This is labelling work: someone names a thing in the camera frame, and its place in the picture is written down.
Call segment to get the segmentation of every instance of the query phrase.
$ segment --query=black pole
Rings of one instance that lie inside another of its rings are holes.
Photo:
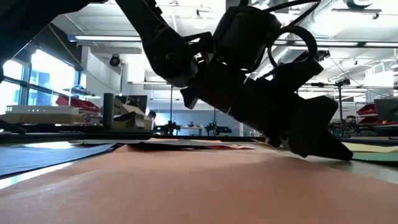
[[[343,136],[343,102],[341,100],[341,85],[338,85],[338,107],[340,111],[340,136]]]
[[[172,121],[172,110],[173,110],[173,86],[170,89],[170,121]]]
[[[104,93],[104,105],[103,105],[103,121],[102,124],[106,129],[110,129],[113,124],[113,93]]]

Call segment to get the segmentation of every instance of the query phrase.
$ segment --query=white ceiling beam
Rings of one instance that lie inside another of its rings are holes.
[[[141,54],[139,47],[91,47],[94,54]]]

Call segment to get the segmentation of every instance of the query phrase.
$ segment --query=green mat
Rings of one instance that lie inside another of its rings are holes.
[[[353,159],[360,161],[398,162],[398,152],[354,152]]]

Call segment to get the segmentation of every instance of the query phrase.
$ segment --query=large window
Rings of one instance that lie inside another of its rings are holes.
[[[62,92],[75,85],[75,74],[73,67],[42,50],[32,55],[30,84]]]
[[[13,60],[8,60],[4,65],[4,75],[10,78],[15,78],[16,80],[22,79],[22,71],[24,67]]]
[[[23,66],[13,60],[8,60],[3,65],[6,78],[21,80]],[[15,83],[3,81],[0,83],[0,114],[4,114],[6,106],[18,105],[21,97],[21,86]]]
[[[58,96],[69,95],[75,81],[80,82],[73,67],[42,50],[32,54],[31,66],[9,60],[3,69],[5,80],[0,83],[0,114],[11,105],[57,106]]]
[[[57,95],[30,89],[27,104],[30,106],[57,106],[55,103],[57,99]]]
[[[21,86],[9,82],[0,83],[0,114],[6,112],[6,106],[18,105]]]

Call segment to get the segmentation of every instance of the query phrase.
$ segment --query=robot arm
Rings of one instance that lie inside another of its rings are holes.
[[[206,32],[188,37],[180,36],[167,25],[154,0],[116,1],[139,33],[155,73],[173,86],[184,88],[181,92],[185,106],[193,108],[201,99],[263,133],[270,139],[269,144],[277,147],[283,143],[303,157],[351,159],[352,152],[327,131],[337,103],[324,96],[304,100],[295,94],[323,70],[315,60],[314,37],[293,24],[281,27],[270,13],[315,0],[292,1],[265,10],[241,1],[239,6],[226,11],[213,36]],[[246,74],[259,66],[265,50],[286,32],[304,40],[307,58],[277,65],[270,56],[275,66],[271,72],[257,80],[247,78]],[[268,75],[274,78],[266,80]]]

